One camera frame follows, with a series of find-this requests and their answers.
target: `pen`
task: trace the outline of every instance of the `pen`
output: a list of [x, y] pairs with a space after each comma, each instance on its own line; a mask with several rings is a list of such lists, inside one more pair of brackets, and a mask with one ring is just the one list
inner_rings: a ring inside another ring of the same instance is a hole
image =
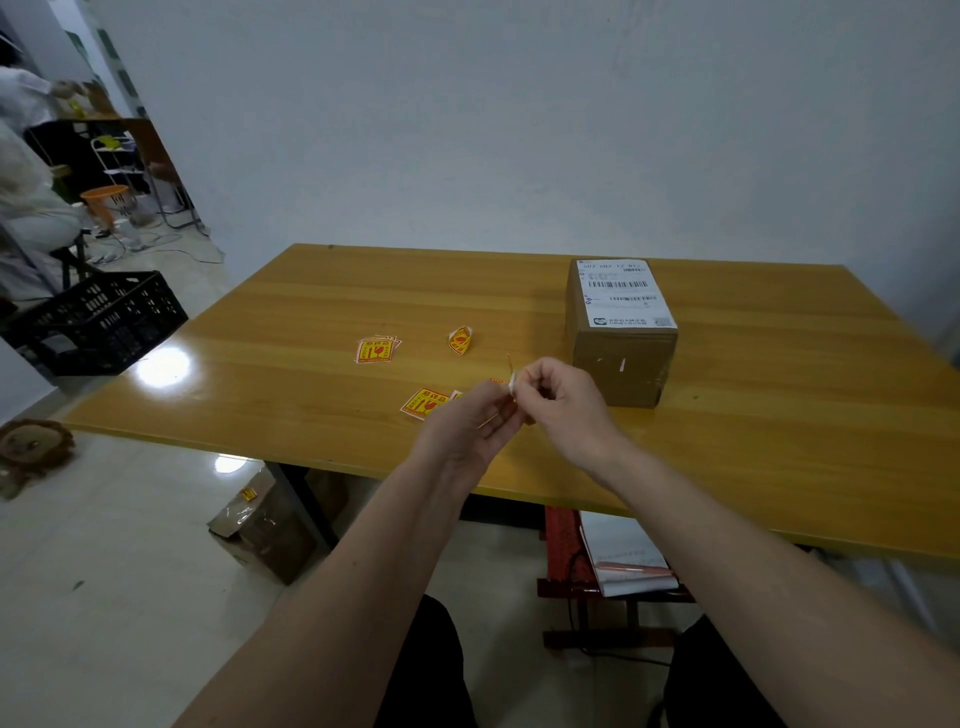
[[673, 576], [670, 569], [664, 567], [643, 567], [638, 564], [618, 564], [615, 561], [598, 561], [595, 567], [602, 571], [636, 571], [647, 576]]

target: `wooden table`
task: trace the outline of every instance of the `wooden table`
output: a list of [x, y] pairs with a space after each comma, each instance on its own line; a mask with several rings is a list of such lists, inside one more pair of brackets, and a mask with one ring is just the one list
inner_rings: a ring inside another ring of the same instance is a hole
[[[399, 411], [420, 387], [505, 377], [507, 352], [564, 355], [568, 261], [296, 245], [65, 422], [383, 477], [420, 431]], [[839, 266], [650, 266], [680, 343], [656, 410], [612, 410], [634, 439], [796, 543], [960, 559], [960, 376], [945, 361]], [[462, 325], [465, 356], [446, 344]], [[403, 345], [355, 364], [373, 334]], [[477, 492], [625, 513], [536, 426]]]

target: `white clothing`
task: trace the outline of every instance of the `white clothing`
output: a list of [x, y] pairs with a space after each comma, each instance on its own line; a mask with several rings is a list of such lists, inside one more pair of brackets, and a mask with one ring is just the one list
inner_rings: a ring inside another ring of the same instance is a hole
[[77, 211], [54, 192], [53, 185], [50, 167], [10, 126], [0, 122], [0, 217], [77, 219]]
[[54, 121], [53, 85], [26, 68], [0, 66], [0, 121], [17, 134]]
[[[70, 245], [80, 217], [53, 190], [53, 175], [34, 150], [0, 122], [0, 218], [20, 247], [52, 272], [60, 263], [49, 255]], [[16, 252], [0, 248], [0, 287], [14, 301], [50, 296], [36, 273]]]

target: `white wall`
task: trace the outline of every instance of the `white wall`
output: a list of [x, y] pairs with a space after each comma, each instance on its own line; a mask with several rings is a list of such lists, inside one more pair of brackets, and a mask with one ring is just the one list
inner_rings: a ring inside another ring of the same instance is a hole
[[63, 32], [46, 0], [0, 0], [0, 11], [43, 78], [93, 80], [89, 66]]
[[0, 339], [0, 425], [53, 391], [26, 359]]
[[115, 76], [114, 66], [96, 33], [93, 18], [89, 17], [89, 10], [85, 7], [85, 0], [48, 0], [51, 12], [64, 31], [75, 34], [86, 49], [90, 68], [100, 78], [100, 82], [107, 92], [107, 97], [114, 110], [121, 116], [136, 116], [135, 110], [139, 106], [139, 99], [131, 97]]
[[960, 318], [960, 4], [92, 0], [228, 267], [293, 242], [849, 263]]

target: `white paper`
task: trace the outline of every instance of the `white paper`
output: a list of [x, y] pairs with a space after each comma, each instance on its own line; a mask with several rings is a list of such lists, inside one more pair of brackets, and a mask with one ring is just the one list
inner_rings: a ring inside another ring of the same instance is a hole
[[645, 260], [578, 260], [592, 327], [676, 328]]
[[[667, 567], [663, 554], [634, 519], [581, 511], [580, 523], [593, 565], [612, 561], [642, 567]], [[673, 576], [644, 576], [635, 571], [599, 570], [595, 566], [593, 570], [603, 596], [658, 592], [676, 589], [679, 585]]]

